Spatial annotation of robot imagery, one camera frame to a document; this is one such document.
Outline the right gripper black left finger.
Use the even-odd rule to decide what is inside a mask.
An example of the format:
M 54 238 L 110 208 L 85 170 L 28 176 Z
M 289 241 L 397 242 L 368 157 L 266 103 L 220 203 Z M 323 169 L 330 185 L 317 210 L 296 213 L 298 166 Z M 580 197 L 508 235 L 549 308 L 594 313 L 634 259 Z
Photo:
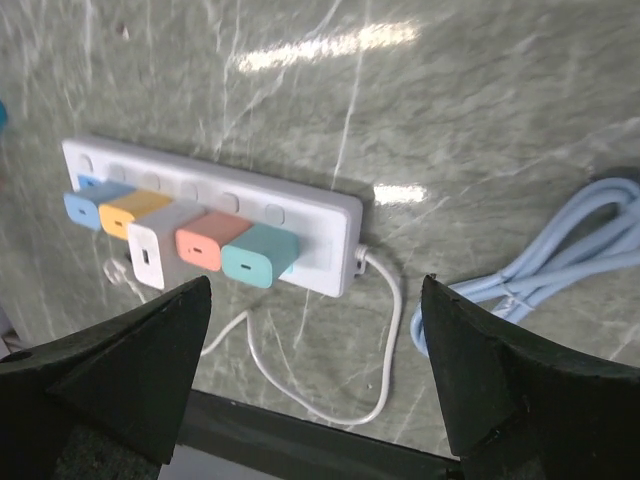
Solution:
M 155 479 L 170 463 L 211 315 L 197 277 L 1 361 L 4 479 Z

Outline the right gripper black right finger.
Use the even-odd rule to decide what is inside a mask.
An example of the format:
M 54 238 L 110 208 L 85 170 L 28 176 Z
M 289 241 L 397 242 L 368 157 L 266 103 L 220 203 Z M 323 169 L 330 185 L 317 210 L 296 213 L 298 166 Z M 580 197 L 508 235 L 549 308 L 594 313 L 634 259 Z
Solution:
M 431 276 L 421 310 L 465 478 L 638 478 L 638 368 L 511 324 Z

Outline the white power strip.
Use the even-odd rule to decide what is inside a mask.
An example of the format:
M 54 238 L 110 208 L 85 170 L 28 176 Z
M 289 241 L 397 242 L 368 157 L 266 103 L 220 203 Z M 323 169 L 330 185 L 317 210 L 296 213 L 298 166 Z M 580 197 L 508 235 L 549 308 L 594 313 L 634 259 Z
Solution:
M 361 271 L 357 197 L 102 137 L 67 138 L 62 150 L 73 189 L 82 176 L 114 181 L 295 234 L 300 253 L 284 282 L 338 298 Z

